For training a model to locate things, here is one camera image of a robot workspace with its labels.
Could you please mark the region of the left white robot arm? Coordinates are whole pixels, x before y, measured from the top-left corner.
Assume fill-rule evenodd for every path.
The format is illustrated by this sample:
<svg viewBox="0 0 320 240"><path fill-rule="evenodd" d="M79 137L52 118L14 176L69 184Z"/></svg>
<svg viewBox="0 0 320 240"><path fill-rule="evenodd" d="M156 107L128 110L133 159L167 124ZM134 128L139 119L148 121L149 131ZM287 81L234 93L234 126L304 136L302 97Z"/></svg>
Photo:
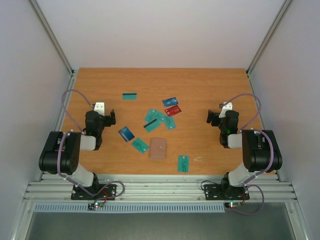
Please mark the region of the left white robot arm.
<svg viewBox="0 0 320 240"><path fill-rule="evenodd" d="M39 157L39 169L69 181L77 194L96 199L104 187L95 173L80 164L80 151L99 150L104 129L115 124L114 110L109 115L91 110L85 114L85 128L81 132L51 131Z"/></svg>

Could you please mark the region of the dark blue card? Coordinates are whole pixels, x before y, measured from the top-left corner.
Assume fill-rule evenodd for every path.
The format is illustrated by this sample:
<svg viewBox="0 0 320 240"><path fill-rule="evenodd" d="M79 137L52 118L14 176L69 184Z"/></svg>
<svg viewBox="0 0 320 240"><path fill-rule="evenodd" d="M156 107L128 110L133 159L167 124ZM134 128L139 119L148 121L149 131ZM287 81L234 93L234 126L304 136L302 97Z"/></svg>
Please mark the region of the dark blue card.
<svg viewBox="0 0 320 240"><path fill-rule="evenodd" d="M120 136L124 139L124 141L126 143L130 142L131 140L133 140L135 138L135 135L130 131L130 129L127 126L120 129L118 131L118 133L120 134Z"/></svg>

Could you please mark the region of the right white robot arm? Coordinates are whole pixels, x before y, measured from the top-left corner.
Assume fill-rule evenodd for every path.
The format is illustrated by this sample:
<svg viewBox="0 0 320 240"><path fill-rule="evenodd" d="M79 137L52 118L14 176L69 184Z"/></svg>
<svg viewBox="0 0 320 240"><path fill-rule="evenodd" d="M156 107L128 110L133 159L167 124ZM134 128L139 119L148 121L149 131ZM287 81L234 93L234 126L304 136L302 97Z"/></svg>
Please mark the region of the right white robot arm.
<svg viewBox="0 0 320 240"><path fill-rule="evenodd" d="M208 124L220 130L219 142L226 149L242 149L242 163L227 172L220 183L202 184L206 200L249 200L246 187L254 178L281 169L283 158L272 130L245 129L238 133L239 113L208 110Z"/></svg>

